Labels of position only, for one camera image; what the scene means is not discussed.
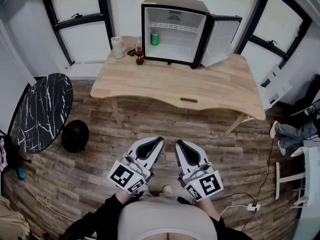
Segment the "person's grey trousers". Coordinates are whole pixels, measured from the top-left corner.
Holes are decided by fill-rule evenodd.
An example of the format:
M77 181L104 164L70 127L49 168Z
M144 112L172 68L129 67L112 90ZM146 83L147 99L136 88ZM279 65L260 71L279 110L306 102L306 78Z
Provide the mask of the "person's grey trousers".
M144 191L143 194L141 195L141 197L139 198L139 201L142 200L147 200L147 199L159 199L159 198L164 198L164 199L168 199L168 200L174 200L177 201L178 197L168 193L168 192L160 192L158 195L154 195L148 191Z

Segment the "black round stool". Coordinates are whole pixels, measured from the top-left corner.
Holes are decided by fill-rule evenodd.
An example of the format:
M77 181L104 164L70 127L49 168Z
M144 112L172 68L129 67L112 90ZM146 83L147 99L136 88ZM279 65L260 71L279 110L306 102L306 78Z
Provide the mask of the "black round stool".
M313 113L315 113L317 110L318 110L317 107L316 107L315 104L313 103L313 104L311 104L311 105L309 105L309 106L307 106L307 107L305 107L305 108L303 108L303 109L300 109L300 110L292 113L290 116L293 117L293 116L296 116L296 115L298 115L298 114L305 114L305 115L307 115L307 116L310 116L310 115L312 115Z

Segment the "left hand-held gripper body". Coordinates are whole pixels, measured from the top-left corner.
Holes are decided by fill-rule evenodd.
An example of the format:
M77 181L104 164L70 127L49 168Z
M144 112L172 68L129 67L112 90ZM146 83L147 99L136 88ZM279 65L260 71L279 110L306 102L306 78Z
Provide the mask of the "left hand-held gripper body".
M125 153L121 160L114 162L107 178L124 193L133 196L153 176L152 169L147 169Z

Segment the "beige tumbler cup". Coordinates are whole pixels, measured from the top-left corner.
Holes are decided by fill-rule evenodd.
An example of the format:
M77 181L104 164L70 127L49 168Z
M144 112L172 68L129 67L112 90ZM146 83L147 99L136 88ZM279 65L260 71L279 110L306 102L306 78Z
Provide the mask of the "beige tumbler cup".
M123 38L120 36L114 36L111 39L111 45L113 54L117 59L121 59L124 57L125 47Z

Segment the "person's left forearm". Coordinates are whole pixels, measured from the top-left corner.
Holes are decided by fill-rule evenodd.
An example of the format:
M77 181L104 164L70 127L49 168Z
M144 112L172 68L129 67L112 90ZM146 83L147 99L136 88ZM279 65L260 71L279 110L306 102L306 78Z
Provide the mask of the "person's left forearm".
M116 193L115 196L117 198L117 200L121 203L121 204L125 204L128 201L130 201L131 199L135 198L135 195L132 194L127 194L126 192L124 192L123 190L119 189Z

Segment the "white wooden rack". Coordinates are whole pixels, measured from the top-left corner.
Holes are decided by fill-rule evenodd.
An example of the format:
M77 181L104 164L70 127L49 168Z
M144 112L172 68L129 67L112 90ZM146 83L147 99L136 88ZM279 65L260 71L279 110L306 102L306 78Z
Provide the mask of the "white wooden rack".
M265 112L293 88L277 64L257 87Z

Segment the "pink white hanging item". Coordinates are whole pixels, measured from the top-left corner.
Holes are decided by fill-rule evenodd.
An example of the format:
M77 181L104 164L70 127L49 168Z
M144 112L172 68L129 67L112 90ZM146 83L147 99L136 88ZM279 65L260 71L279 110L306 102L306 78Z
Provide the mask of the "pink white hanging item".
M0 172L3 172L3 170L8 166L4 144L4 140L0 139Z

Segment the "person's torso in beige top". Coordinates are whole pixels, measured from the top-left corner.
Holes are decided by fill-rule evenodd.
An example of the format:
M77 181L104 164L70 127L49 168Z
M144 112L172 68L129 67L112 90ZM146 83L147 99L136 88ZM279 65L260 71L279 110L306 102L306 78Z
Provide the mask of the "person's torso in beige top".
M168 233L191 240L218 240L211 218L190 204L150 197L126 205L120 213L117 240L149 240Z

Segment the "white chair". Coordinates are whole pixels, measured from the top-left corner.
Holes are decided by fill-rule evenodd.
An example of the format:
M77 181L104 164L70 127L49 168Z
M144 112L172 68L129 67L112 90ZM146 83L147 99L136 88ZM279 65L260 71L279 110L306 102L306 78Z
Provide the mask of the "white chair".
M304 181L301 187L297 188L298 200L294 203L294 208L306 208L312 205L316 196L320 194L320 145L313 147L299 147L291 156L304 156L304 172L281 177L280 163L275 163L275 199L280 197L280 185L293 181Z

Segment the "person's right forearm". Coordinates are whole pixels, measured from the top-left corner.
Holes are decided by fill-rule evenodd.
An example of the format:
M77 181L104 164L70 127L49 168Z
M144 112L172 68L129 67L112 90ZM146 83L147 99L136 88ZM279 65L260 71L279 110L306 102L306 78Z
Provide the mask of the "person's right forearm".
M212 201L210 200L209 197L204 198L202 200L199 201L194 201L194 205L196 207L198 207L199 209L203 210L209 217L213 218L214 220L216 220L217 222L220 221L221 216L220 214L217 212L217 210L215 209Z

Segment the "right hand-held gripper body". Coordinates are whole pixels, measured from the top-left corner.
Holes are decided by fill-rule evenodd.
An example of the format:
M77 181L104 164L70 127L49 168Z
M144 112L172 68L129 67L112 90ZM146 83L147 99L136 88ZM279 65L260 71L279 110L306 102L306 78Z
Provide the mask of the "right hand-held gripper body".
M201 201L224 189L220 174L214 170L211 162L187 173L181 173L178 181L195 201Z

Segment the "beige cloth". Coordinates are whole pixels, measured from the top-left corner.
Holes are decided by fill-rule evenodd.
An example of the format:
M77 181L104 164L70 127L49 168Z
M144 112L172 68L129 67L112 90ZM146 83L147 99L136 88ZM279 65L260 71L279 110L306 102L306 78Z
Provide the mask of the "beige cloth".
M30 226L24 216L0 195L0 240L29 240L29 235Z

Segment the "black metal stand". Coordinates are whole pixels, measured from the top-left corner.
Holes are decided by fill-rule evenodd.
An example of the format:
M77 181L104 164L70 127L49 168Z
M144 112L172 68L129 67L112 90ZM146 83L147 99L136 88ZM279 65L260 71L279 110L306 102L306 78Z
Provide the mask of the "black metal stand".
M14 145L11 136L5 134L0 130L0 139L4 141L4 148L6 152L7 167L3 171L18 170L18 165L20 162L32 163L30 159L25 159L19 155L20 146Z

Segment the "white wire fridge shelf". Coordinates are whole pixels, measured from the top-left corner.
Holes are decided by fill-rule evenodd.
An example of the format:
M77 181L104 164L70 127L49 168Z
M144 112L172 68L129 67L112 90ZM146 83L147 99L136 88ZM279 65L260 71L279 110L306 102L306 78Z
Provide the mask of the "white wire fridge shelf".
M150 28L164 28L164 29L170 29L170 30L179 30L179 31L191 32L191 33L198 32L197 28L173 24L173 23L150 22L148 24L148 27L150 27Z

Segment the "black mini fridge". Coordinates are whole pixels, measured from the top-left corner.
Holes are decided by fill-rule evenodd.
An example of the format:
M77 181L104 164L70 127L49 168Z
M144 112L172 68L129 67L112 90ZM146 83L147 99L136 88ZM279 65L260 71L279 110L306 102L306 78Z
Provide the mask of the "black mini fridge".
M148 27L151 22L197 28L198 32ZM144 0L141 4L141 34L145 59L196 69L211 23L210 12L200 0ZM151 45L151 33L159 34L159 45Z

